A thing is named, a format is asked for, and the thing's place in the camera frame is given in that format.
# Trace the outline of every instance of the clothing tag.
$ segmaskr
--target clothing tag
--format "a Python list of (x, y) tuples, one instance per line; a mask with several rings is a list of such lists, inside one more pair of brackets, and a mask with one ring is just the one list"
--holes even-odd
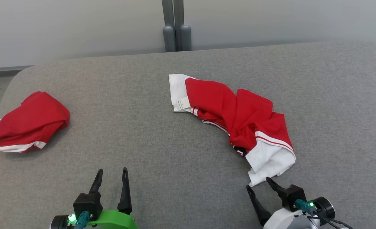
[(176, 104), (178, 104), (178, 110), (182, 110), (182, 109), (185, 109), (185, 108), (191, 107), (191, 105), (189, 104), (188, 96), (183, 97), (183, 98), (180, 99), (180, 100), (177, 100), (177, 101), (176, 101)]

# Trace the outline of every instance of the red and white garment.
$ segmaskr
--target red and white garment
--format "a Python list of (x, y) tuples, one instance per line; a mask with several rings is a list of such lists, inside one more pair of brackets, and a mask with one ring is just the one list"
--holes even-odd
[(0, 151), (42, 149), (51, 136), (69, 124), (70, 114), (46, 92), (35, 92), (0, 119)]
[(226, 85), (170, 74), (171, 102), (175, 112), (190, 112), (229, 135), (229, 142), (252, 169), (250, 186), (279, 176), (295, 163), (284, 115), (273, 103), (244, 89), (236, 95)]

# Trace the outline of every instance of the gray table surface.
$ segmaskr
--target gray table surface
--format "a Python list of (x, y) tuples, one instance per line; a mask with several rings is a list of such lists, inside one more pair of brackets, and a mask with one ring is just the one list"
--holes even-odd
[[(225, 132), (173, 113), (173, 73), (272, 100), (297, 156), (275, 181), (328, 198), (355, 229), (376, 228), (376, 45), (362, 42), (83, 58), (21, 71), (0, 118), (38, 90), (71, 118), (42, 150), (0, 152), (0, 228), (48, 228), (72, 213), (99, 168), (103, 207), (115, 209), (123, 167), (140, 228), (261, 228), (245, 189), (249, 164)], [(253, 190), (268, 210), (280, 208), (267, 183)]]

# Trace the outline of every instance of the green led light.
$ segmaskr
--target green led light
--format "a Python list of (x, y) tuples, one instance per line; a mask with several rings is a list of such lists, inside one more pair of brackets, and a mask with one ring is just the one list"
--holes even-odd
[(76, 215), (72, 214), (67, 218), (67, 221), (72, 224), (73, 222), (76, 222)]

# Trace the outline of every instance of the white cuff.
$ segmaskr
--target white cuff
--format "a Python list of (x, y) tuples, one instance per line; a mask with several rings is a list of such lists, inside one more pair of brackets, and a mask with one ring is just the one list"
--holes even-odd
[(251, 187), (265, 181), (266, 177), (280, 176), (295, 163), (291, 147), (260, 138), (257, 138), (256, 146), (246, 155), (246, 159), (252, 167), (249, 171)]
[(185, 80), (192, 78), (184, 74), (170, 74), (169, 75), (169, 89), (171, 91), (171, 104), (174, 106), (174, 112), (190, 112), (193, 113), (194, 109), (188, 107), (179, 110), (177, 101), (187, 97), (187, 88), (185, 85)]

